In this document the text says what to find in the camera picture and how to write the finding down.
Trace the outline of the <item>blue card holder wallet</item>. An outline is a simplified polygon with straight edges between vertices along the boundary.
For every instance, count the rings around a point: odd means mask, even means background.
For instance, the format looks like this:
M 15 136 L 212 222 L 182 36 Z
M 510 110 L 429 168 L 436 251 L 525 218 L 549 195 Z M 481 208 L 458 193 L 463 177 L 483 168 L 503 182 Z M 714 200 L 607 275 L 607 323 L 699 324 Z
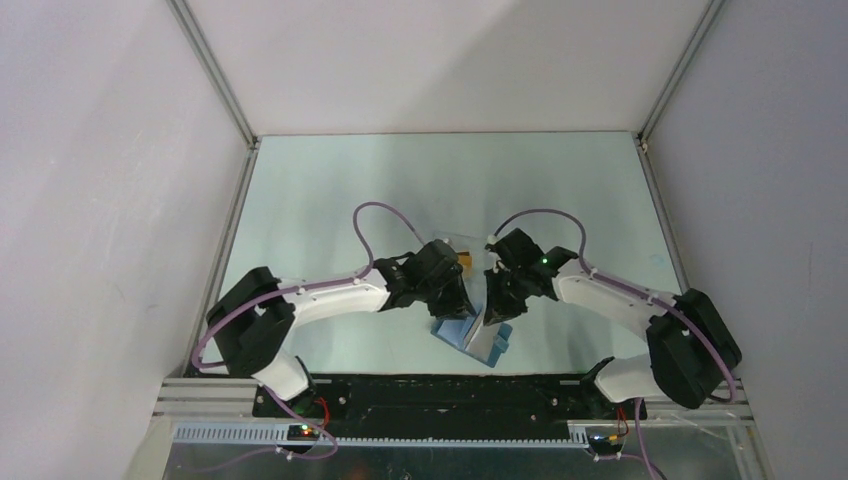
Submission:
M 508 323 L 484 325 L 481 316 L 436 319 L 430 327 L 434 337 L 488 368 L 508 350 L 512 331 Z

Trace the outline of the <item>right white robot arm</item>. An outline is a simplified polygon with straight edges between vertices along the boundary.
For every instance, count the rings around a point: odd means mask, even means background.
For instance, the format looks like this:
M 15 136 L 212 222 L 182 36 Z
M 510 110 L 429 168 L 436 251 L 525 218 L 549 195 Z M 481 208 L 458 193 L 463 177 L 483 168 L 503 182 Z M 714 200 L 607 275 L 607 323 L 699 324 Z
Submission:
M 484 273 L 485 325 L 517 318 L 529 298 L 543 297 L 593 312 L 646 344 L 645 354 L 606 358 L 584 375 L 581 402 L 593 417 L 637 398 L 697 409 L 741 363 L 737 342 L 700 290 L 674 294 L 602 274 L 569 249 L 543 251 L 519 228 L 490 237 L 486 249 L 494 264 Z

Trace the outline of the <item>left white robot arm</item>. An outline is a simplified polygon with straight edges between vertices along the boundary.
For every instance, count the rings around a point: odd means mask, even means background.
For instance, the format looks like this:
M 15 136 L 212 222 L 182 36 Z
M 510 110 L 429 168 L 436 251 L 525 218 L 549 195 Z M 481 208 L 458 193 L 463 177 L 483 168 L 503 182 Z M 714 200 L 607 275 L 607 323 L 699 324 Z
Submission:
M 249 271 L 207 313 L 207 341 L 221 355 L 218 365 L 233 378 L 252 378 L 277 397 L 292 416 L 316 403 L 304 362 L 283 344 L 295 328 L 351 313 L 383 312 L 426 305 L 438 320 L 473 316 L 459 255 L 436 239 L 416 252 L 373 260 L 350 277 L 280 287 L 269 268 Z

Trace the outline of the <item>clear acrylic box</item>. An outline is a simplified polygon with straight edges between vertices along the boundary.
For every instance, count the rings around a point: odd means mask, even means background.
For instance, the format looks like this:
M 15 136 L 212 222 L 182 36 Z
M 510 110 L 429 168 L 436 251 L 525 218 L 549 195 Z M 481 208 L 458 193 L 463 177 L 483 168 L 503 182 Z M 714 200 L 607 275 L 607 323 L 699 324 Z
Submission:
M 485 283 L 485 272 L 494 260 L 486 236 L 471 236 L 446 230 L 433 230 L 432 237 L 444 241 L 456 254 L 462 267 L 462 279 L 469 284 Z

